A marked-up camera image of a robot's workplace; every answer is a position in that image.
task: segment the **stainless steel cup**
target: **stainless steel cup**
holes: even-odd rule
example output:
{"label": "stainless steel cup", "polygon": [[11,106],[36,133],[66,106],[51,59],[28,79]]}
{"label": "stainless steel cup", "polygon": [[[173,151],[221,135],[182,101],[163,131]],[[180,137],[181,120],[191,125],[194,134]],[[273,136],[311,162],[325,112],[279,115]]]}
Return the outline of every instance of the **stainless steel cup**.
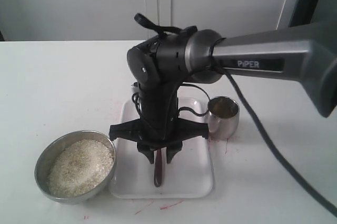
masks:
{"label": "stainless steel cup", "polygon": [[208,103],[208,125],[213,140],[223,140],[232,136],[239,124],[240,108],[235,100],[227,96],[217,96]]}

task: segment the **metal bowl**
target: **metal bowl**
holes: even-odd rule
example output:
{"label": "metal bowl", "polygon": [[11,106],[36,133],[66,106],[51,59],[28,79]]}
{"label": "metal bowl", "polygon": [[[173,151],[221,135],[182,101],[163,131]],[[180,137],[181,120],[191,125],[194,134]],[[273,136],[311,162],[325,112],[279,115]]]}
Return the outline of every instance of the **metal bowl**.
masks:
{"label": "metal bowl", "polygon": [[[70,145],[83,139],[99,141],[111,151],[111,154],[114,157],[114,163],[112,165],[109,174],[94,189],[82,195],[72,198],[57,198],[51,195],[47,185],[47,179],[50,173],[50,169],[55,162],[55,159],[63,152],[63,150],[68,148]],[[55,140],[53,143],[51,143],[38,158],[34,174],[37,186],[40,188],[42,193],[47,198],[63,204],[77,204],[84,200],[94,197],[97,193],[102,191],[110,182],[110,180],[113,178],[115,169],[116,169],[116,149],[112,141],[102,133],[85,130],[68,133]]]}

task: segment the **white tray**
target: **white tray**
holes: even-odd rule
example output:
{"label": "white tray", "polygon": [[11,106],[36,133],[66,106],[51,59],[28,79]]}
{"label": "white tray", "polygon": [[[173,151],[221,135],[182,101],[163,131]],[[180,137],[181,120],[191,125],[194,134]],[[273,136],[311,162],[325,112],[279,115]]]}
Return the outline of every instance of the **white tray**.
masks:
{"label": "white tray", "polygon": [[[201,103],[192,98],[179,98],[179,106],[188,106],[202,112]],[[190,112],[181,112],[181,118],[203,122],[203,118]],[[131,100],[122,109],[121,123],[138,118]],[[109,184],[109,191],[122,199],[200,198],[213,188],[213,172],[207,140],[202,137],[183,141],[183,149],[170,164],[166,164],[166,149],[162,149],[163,183],[153,182],[154,165],[137,151],[136,143],[117,139],[117,167]]]}

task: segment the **bowl of rice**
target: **bowl of rice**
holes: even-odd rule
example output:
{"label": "bowl of rice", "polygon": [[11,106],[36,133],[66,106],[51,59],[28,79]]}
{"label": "bowl of rice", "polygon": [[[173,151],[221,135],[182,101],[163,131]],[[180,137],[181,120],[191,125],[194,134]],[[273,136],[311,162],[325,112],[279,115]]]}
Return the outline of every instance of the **bowl of rice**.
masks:
{"label": "bowl of rice", "polygon": [[52,142],[35,166],[35,181],[49,199],[77,204],[102,191],[114,176],[116,149],[95,131],[68,133]]}

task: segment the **white table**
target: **white table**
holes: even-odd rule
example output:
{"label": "white table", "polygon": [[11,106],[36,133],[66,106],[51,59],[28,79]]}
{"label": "white table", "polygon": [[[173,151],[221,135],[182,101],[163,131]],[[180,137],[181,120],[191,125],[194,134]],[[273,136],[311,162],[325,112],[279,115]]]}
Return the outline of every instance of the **white table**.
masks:
{"label": "white table", "polygon": [[[210,143],[215,188],[205,198],[160,210],[178,200],[121,200],[106,190],[67,206],[44,197],[34,180],[38,156],[63,134],[108,134],[118,123],[134,82],[126,52],[137,43],[0,43],[1,223],[336,223],[275,160],[243,106],[227,146]],[[296,82],[235,79],[280,151],[337,204],[337,111],[320,117]],[[238,100],[224,77],[204,87]],[[204,100],[191,88],[179,95]]]}

